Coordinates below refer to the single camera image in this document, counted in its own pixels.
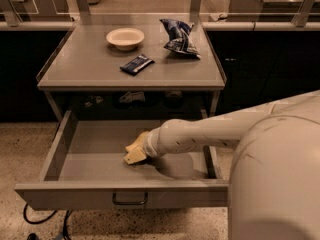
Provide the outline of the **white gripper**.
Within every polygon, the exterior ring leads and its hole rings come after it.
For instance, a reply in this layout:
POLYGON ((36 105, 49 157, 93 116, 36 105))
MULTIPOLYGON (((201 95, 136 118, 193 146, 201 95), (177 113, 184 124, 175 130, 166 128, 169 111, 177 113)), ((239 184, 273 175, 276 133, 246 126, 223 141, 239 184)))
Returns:
POLYGON ((143 148, 137 146, 127 150, 127 154, 124 156, 124 161, 128 165, 136 164, 141 161, 144 161, 147 156, 151 158, 156 158, 160 156, 160 153, 157 149, 159 137, 159 129, 153 129, 147 133, 143 140, 143 148))

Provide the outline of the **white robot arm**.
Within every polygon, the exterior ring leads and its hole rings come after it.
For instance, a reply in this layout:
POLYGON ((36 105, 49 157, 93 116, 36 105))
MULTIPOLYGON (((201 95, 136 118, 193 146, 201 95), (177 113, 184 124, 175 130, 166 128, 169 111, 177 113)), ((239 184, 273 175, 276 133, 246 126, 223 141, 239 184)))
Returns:
POLYGON ((200 145, 235 149, 229 174, 229 240, 320 240, 320 91, 144 132, 134 164, 200 145))

